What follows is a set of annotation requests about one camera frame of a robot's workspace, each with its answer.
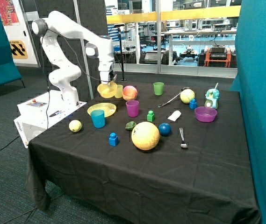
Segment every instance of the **white napkin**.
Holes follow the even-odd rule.
[[[175,111],[172,113],[172,115],[170,115],[168,119],[172,121],[176,121],[180,117],[180,115],[181,115],[180,111]]]

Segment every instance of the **purple bowl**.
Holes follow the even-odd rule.
[[[195,115],[196,119],[201,122],[212,122],[217,115],[217,110],[206,106],[200,106],[195,109]]]

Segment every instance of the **green cup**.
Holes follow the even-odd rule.
[[[161,83],[161,82],[154,83],[153,90],[156,96],[161,96],[164,90],[164,83]]]

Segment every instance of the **blue ball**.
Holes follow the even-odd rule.
[[[168,136],[171,132],[171,127],[168,123],[162,123],[159,126],[159,132],[162,136]]]

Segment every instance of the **gray carpet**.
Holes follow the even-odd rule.
[[[41,69],[19,68],[26,88],[21,81],[0,86],[0,149],[18,136],[13,120],[19,116],[17,104],[46,92],[46,81]],[[209,89],[219,82],[220,90],[228,90],[232,79],[168,76],[157,74],[126,73],[125,78],[133,82],[165,82],[170,85]],[[20,138],[0,151],[0,224],[24,223],[34,204],[25,188],[27,150]],[[130,222],[109,216],[85,201],[61,195],[62,190],[51,182],[47,191],[56,198],[47,212],[34,210],[26,223],[45,224],[128,224]]]

